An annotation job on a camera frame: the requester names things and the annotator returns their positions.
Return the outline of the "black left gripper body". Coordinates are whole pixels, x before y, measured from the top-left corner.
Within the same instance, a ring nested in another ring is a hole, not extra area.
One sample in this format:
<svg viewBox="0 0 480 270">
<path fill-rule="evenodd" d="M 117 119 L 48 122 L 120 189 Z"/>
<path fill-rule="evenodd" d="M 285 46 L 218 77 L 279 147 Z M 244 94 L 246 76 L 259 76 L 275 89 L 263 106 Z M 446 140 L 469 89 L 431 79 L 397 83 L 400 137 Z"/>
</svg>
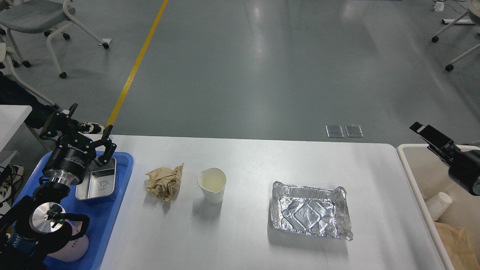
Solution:
<svg viewBox="0 0 480 270">
<path fill-rule="evenodd" d="M 96 157 L 93 140 L 81 133 L 76 136 L 60 136 L 55 149 L 50 154 L 42 173 L 46 177 L 65 176 L 69 185 L 80 185 L 86 176 L 89 166 Z"/>
</svg>

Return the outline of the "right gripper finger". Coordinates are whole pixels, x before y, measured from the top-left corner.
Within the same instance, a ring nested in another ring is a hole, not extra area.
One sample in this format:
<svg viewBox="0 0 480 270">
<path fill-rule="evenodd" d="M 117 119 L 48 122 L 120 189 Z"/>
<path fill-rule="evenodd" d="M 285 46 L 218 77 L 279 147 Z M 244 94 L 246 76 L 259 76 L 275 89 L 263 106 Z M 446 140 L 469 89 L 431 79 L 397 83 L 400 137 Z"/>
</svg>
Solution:
<svg viewBox="0 0 480 270">
<path fill-rule="evenodd" d="M 409 128 L 427 142 L 427 149 L 437 155 L 441 161 L 453 161 L 456 152 L 460 151 L 451 138 L 431 125 L 422 125 L 416 121 Z"/>
</svg>

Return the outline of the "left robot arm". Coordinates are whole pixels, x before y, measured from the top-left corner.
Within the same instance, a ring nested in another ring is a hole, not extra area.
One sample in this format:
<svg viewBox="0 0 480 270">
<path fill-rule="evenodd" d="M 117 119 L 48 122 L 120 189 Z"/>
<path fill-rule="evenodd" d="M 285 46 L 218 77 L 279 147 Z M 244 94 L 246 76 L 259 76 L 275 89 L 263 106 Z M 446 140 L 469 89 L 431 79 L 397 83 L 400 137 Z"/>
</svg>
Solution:
<svg viewBox="0 0 480 270">
<path fill-rule="evenodd" d="M 93 162 L 99 167 L 108 164 L 117 146 L 110 139 L 112 125 L 99 140 L 84 136 L 72 118 L 77 106 L 74 103 L 46 120 L 40 138 L 54 140 L 55 149 L 42 170 L 40 185 L 1 217 L 2 270 L 46 270 L 43 261 L 48 254 L 85 236 L 89 228 L 87 215 L 67 213 L 60 202 L 69 195 L 70 186 L 83 182 Z"/>
</svg>

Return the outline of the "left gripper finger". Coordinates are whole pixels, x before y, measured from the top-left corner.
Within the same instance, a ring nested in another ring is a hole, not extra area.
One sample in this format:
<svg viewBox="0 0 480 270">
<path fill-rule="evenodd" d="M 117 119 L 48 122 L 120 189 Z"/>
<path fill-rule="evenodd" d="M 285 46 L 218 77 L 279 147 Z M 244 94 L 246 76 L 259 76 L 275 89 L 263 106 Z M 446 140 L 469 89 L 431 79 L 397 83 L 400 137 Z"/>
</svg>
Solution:
<svg viewBox="0 0 480 270">
<path fill-rule="evenodd" d="M 78 104 L 74 103 L 68 110 L 55 111 L 51 114 L 39 134 L 42 140 L 58 140 L 67 137 L 68 140 L 76 140 L 80 134 L 88 134 L 90 126 L 72 118 Z"/>
<path fill-rule="evenodd" d="M 103 130 L 101 138 L 91 143 L 91 147 L 93 149 L 96 149 L 100 146 L 103 146 L 105 148 L 103 154 L 94 159 L 95 164 L 97 164 L 97 166 L 99 167 L 103 167 L 110 162 L 110 159 L 113 157 L 113 154 L 117 148 L 117 145 L 113 143 L 112 139 L 110 138 L 112 130 L 113 125 L 108 125 Z"/>
</svg>

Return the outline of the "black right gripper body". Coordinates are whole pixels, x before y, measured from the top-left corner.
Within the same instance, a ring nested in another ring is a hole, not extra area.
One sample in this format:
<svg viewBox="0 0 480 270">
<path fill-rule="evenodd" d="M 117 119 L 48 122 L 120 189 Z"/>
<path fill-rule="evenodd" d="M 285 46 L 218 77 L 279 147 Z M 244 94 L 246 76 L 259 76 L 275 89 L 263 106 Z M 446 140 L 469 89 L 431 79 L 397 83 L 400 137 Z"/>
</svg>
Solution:
<svg viewBox="0 0 480 270">
<path fill-rule="evenodd" d="M 449 177 L 470 195 L 480 195 L 480 151 L 456 151 L 451 158 Z"/>
</svg>

